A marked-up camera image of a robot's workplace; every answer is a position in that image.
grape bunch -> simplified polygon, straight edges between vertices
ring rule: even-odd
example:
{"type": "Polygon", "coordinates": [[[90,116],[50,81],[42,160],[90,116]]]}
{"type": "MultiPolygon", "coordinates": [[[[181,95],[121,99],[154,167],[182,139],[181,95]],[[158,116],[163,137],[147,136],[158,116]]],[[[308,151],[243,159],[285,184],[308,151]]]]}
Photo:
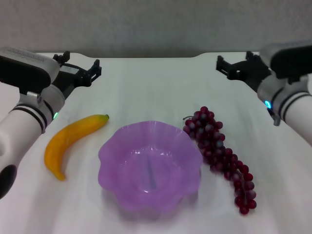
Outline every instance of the grape bunch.
{"type": "Polygon", "coordinates": [[[206,106],[196,111],[193,116],[185,117],[185,131],[191,139],[197,141],[197,145],[203,155],[204,162],[210,165],[213,173],[223,173],[224,178],[233,183],[235,193],[235,205],[242,215],[248,214],[250,209],[257,206],[254,198],[253,175],[242,161],[238,160],[232,149],[225,148],[223,141],[225,135],[219,130],[223,123],[215,121],[215,115],[206,106]]]}

yellow banana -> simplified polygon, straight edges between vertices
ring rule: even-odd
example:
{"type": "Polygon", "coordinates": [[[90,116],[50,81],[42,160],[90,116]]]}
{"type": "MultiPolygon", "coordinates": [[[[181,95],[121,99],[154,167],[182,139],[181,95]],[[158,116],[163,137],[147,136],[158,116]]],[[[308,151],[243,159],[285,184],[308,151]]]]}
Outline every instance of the yellow banana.
{"type": "Polygon", "coordinates": [[[89,116],[66,126],[52,137],[45,149],[44,164],[57,179],[65,180],[61,167],[67,148],[77,140],[103,127],[108,119],[108,115],[89,116]]]}

translucent plastic bowl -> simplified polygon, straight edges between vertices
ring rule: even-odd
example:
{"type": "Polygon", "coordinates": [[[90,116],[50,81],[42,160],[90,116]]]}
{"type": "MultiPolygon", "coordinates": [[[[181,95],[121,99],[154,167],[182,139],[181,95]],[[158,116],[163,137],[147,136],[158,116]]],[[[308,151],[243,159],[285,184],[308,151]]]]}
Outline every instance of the translucent plastic bowl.
{"type": "Polygon", "coordinates": [[[184,131],[162,122],[120,128],[98,157],[99,184],[126,210],[167,212],[199,188],[200,151],[184,131]]]}

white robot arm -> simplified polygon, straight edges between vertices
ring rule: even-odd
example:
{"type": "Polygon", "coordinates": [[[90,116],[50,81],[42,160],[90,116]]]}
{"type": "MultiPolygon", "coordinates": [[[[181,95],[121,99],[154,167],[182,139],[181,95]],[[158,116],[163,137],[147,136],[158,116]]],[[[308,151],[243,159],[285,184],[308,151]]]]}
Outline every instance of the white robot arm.
{"type": "Polygon", "coordinates": [[[229,64],[218,56],[216,69],[230,80],[241,80],[257,92],[275,126],[284,121],[312,146],[312,41],[271,44],[260,55],[229,64]]]}
{"type": "Polygon", "coordinates": [[[101,75],[97,59],[88,70],[67,64],[70,53],[53,58],[16,48],[0,49],[0,81],[19,88],[19,102],[0,122],[0,199],[17,168],[65,104],[71,92],[101,75]]]}

table surface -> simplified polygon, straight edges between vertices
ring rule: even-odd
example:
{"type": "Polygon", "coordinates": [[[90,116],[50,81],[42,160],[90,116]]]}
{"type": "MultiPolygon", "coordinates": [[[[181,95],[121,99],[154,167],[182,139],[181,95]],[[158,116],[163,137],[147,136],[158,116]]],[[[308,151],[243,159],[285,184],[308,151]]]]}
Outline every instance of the table surface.
{"type": "MultiPolygon", "coordinates": [[[[102,76],[77,88],[22,160],[16,182],[0,200],[2,234],[293,234],[312,229],[312,148],[285,123],[273,121],[256,93],[215,70],[217,55],[229,62],[244,53],[206,53],[195,58],[100,58],[102,76]],[[198,194],[164,214],[127,213],[98,184],[100,147],[120,127],[157,120],[183,127],[182,118],[203,105],[224,123],[231,147],[254,175],[257,208],[243,217],[234,190],[203,165],[198,194]],[[67,180],[57,181],[44,166],[51,137],[93,114],[109,123],[67,152],[67,180]]],[[[94,62],[72,54],[70,63],[88,69],[94,62]]],[[[0,119],[19,99],[0,84],[0,119]]]]}

